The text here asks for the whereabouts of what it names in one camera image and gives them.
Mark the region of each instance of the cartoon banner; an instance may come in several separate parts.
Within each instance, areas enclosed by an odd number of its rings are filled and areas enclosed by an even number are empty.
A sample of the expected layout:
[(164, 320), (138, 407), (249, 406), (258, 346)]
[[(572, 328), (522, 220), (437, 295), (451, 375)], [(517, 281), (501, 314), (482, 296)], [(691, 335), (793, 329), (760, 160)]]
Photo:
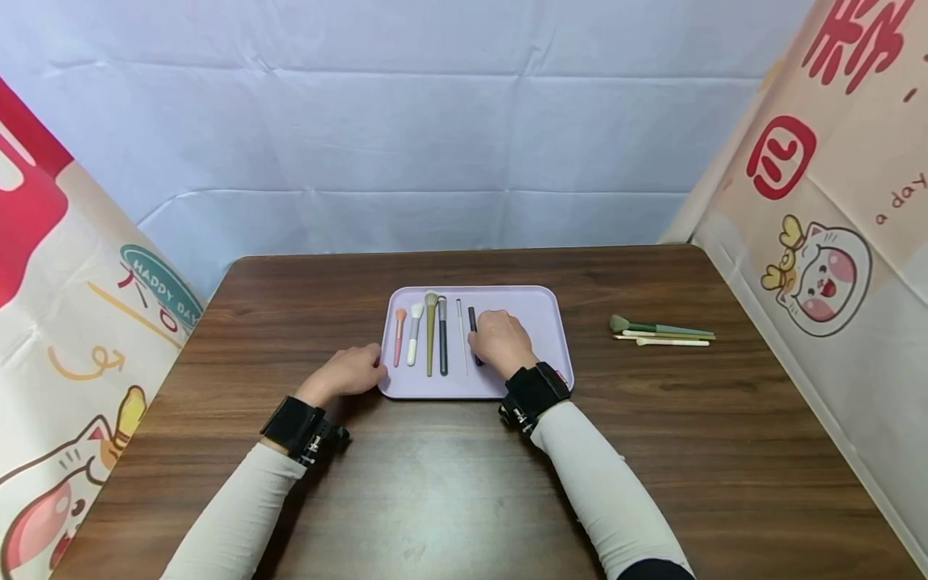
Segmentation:
[(51, 574), (201, 311), (0, 81), (0, 578)]
[(663, 241), (706, 250), (928, 573), (926, 27), (819, 0)]

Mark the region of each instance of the purple tray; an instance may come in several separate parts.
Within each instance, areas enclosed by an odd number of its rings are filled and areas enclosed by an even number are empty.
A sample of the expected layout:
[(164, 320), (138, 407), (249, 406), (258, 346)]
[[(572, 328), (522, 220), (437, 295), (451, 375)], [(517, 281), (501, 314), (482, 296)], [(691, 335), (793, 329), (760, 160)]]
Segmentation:
[[(412, 327), (412, 305), (425, 303), (425, 293), (434, 290), (448, 299), (448, 374), (443, 377), (438, 364), (438, 313), (435, 313), (434, 353), (432, 355), (432, 375), (426, 376), (426, 314), (422, 314), (419, 323), (416, 364), (406, 365), (409, 347), (409, 332)], [(461, 300), (461, 312), (464, 322), (464, 341), (467, 356), (461, 353), (460, 330), (458, 329), (458, 305)], [(470, 332), (468, 306), (473, 306), (477, 316), (484, 310), (508, 310), (519, 318), (525, 330), (532, 338), (535, 354), (541, 360), (557, 369), (564, 377), (567, 387), (574, 387), (574, 369), (567, 352), (564, 339), (564, 327), (561, 323), (561, 311), (554, 292), (543, 286), (431, 286), (406, 287), (393, 293), (387, 310), (387, 322), (383, 328), (383, 352), (381, 363), (386, 365), (390, 375), (378, 387), (392, 399), (501, 399), (506, 395), (506, 385), (502, 377), (488, 365), (477, 367), (467, 344)], [(396, 310), (406, 309), (406, 321), (403, 324), (403, 348), (400, 351), (400, 364), (393, 366), (393, 340), (396, 336)]]

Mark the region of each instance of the person's left hand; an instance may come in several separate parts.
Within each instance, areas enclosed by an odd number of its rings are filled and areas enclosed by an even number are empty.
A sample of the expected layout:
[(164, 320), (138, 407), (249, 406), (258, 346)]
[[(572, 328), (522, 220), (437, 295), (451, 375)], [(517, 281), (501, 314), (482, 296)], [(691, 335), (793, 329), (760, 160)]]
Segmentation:
[(294, 396), (307, 405), (324, 407), (337, 396), (369, 391), (386, 377), (387, 367), (380, 364), (380, 345), (371, 343), (335, 353)]

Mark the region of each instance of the cartoon character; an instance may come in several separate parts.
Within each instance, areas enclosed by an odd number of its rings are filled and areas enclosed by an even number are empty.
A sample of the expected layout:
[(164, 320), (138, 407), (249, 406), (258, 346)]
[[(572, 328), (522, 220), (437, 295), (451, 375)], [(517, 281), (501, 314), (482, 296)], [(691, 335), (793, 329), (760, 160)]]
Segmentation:
[[(98, 415), (73, 440), (0, 478), (4, 500), (23, 506), (11, 521), (0, 522), (6, 530), (0, 544), (3, 580), (51, 574), (146, 408), (145, 393), (132, 386), (120, 404), (115, 433)], [(49, 481), (56, 483), (45, 489)]]
[(0, 81), (0, 307), (16, 296), (26, 265), (64, 217), (68, 199), (55, 178), (73, 161)]
[(870, 285), (872, 259), (867, 242), (843, 227), (812, 222), (805, 234), (787, 214), (780, 233), (783, 257), (767, 266), (761, 286), (777, 292), (777, 303), (812, 336), (839, 332), (857, 313)]

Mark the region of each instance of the green makeup brush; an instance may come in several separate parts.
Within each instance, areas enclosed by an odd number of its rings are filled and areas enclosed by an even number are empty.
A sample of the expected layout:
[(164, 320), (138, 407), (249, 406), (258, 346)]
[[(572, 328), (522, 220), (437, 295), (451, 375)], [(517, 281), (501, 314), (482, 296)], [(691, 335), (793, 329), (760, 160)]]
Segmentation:
[(713, 332), (706, 330), (684, 329), (682, 327), (671, 327), (666, 324), (639, 324), (637, 322), (628, 322), (619, 315), (612, 315), (609, 319), (609, 328), (616, 334), (621, 334), (623, 330), (640, 330), (643, 332), (670, 332), (673, 334), (691, 334), (693, 336), (715, 336)]

